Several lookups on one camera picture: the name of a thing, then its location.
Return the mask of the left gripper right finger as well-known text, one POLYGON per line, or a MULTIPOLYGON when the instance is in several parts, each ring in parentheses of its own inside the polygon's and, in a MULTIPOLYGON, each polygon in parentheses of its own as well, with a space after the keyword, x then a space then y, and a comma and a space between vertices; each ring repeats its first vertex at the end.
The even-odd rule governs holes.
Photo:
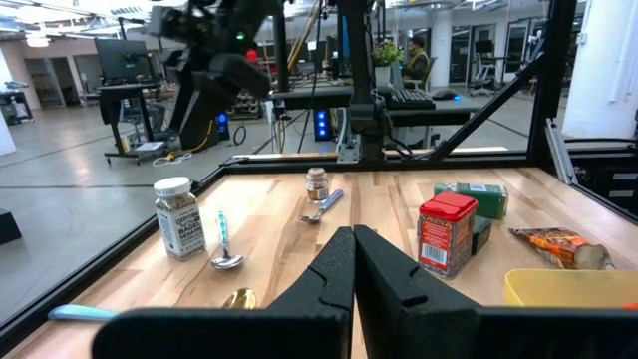
POLYGON ((637 314, 481 306, 365 225, 355 295, 371 358, 634 358, 637 314))

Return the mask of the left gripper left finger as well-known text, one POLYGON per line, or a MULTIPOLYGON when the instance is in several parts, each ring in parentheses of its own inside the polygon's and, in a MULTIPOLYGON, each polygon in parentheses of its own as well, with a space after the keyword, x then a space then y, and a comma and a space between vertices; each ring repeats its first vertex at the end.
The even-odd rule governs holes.
POLYGON ((298 279, 264 309, 142 308, 93 339, 95 358, 347 358, 355 235, 338 228, 298 279))

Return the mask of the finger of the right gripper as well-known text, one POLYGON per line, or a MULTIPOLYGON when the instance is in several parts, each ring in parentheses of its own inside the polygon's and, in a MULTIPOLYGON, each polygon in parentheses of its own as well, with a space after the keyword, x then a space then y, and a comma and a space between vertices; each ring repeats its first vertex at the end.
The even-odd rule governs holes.
POLYGON ((213 89, 198 87, 192 75, 178 77, 179 89, 169 128, 183 149, 208 149, 220 141, 217 117, 227 103, 213 89))

